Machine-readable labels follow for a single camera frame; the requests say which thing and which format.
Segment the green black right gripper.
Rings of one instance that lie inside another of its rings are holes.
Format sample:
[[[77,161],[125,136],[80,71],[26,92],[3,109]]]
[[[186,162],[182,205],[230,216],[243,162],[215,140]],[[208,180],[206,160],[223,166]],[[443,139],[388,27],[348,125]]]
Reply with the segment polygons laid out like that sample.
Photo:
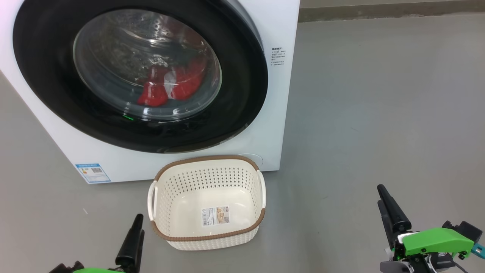
[[[483,231],[462,221],[445,222],[442,227],[411,232],[412,224],[383,184],[377,186],[378,209],[389,247],[388,261],[380,263],[381,273],[444,273],[450,268],[466,270],[454,261],[473,254],[484,258],[480,244]]]

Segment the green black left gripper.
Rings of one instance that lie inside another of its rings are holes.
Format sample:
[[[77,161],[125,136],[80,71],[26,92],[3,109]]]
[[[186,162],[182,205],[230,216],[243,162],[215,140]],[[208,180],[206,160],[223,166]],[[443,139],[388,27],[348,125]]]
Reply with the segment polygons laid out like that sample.
[[[137,214],[116,256],[117,268],[86,268],[79,261],[76,261],[71,267],[61,263],[50,273],[140,273],[145,235],[145,231],[142,229],[143,220],[143,214]]]

